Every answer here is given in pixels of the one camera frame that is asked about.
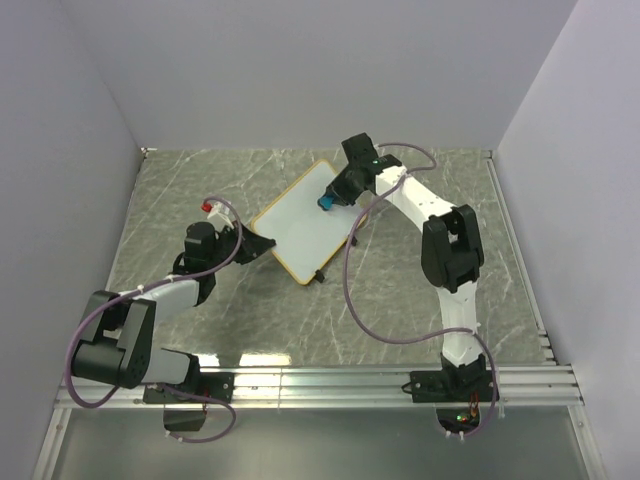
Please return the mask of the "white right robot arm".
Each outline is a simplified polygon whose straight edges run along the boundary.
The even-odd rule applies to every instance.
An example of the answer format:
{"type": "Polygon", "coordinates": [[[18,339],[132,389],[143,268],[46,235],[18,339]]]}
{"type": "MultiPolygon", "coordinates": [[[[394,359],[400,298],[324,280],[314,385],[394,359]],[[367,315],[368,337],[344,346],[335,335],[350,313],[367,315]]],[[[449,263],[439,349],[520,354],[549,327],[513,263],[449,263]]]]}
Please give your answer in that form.
{"type": "Polygon", "coordinates": [[[391,154],[381,155],[361,133],[342,142],[347,166],[326,187],[318,206],[353,206],[364,192],[388,201],[421,233],[421,268],[438,294],[445,331],[441,352],[444,393],[466,398],[486,373],[488,355],[477,333],[476,291],[484,251],[477,216],[468,205],[442,199],[391,154]]]}

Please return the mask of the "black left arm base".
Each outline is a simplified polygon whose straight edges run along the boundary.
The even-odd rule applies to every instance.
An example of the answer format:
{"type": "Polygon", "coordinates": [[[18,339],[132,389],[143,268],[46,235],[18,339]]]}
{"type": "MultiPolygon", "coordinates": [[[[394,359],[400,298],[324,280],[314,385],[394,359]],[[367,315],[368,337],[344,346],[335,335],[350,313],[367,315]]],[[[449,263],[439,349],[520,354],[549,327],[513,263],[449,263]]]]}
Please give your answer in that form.
{"type": "Polygon", "coordinates": [[[200,403],[197,397],[206,397],[230,403],[233,397],[235,374],[231,372],[204,372],[194,374],[181,384],[146,386],[145,404],[200,403]]]}

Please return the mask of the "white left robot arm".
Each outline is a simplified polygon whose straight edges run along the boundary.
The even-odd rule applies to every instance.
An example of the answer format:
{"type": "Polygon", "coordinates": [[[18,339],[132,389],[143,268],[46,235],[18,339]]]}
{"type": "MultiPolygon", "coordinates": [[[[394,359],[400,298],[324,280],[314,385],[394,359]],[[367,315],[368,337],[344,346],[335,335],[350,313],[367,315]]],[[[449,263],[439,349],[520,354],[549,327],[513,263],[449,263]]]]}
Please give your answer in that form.
{"type": "Polygon", "coordinates": [[[130,291],[91,294],[66,353],[65,382],[76,377],[132,389],[165,356],[168,365],[160,369],[159,380],[178,401],[196,399],[203,379],[189,368],[191,356],[155,349],[155,326],[204,303],[223,267],[250,263],[275,246],[275,240],[242,223],[220,230],[207,221],[188,226],[183,251],[165,278],[130,291]]]}

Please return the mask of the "blue whiteboard eraser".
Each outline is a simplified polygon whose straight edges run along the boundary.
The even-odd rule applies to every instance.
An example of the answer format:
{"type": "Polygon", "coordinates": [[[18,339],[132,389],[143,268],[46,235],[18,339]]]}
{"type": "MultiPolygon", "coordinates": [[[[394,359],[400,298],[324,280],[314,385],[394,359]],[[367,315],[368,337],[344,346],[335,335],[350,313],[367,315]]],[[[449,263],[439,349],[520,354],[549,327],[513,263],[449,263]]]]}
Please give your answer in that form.
{"type": "Polygon", "coordinates": [[[317,205],[323,211],[329,211],[335,202],[335,197],[332,195],[323,195],[317,200],[317,205]]]}

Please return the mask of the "yellow framed whiteboard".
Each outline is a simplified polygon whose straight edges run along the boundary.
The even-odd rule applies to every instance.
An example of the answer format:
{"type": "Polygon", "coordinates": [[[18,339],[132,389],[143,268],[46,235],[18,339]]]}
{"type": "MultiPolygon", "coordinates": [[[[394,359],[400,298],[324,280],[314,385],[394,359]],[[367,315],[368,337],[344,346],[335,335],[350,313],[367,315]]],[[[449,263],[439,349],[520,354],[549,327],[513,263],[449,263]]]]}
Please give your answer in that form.
{"type": "Polygon", "coordinates": [[[328,161],[315,162],[250,223],[254,233],[276,242],[272,254],[300,285],[312,282],[341,249],[364,209],[362,202],[327,211],[318,206],[336,176],[328,161]]]}

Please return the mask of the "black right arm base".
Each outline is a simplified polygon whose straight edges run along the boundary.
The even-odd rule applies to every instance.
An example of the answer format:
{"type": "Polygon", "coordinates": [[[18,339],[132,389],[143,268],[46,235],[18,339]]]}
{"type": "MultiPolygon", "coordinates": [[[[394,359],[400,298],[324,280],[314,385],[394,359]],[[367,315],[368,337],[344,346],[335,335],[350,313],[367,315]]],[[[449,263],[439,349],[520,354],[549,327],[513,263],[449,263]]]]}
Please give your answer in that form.
{"type": "Polygon", "coordinates": [[[490,371],[466,378],[454,372],[411,371],[409,381],[401,386],[413,403],[469,403],[498,401],[500,393],[494,392],[490,371]]]}

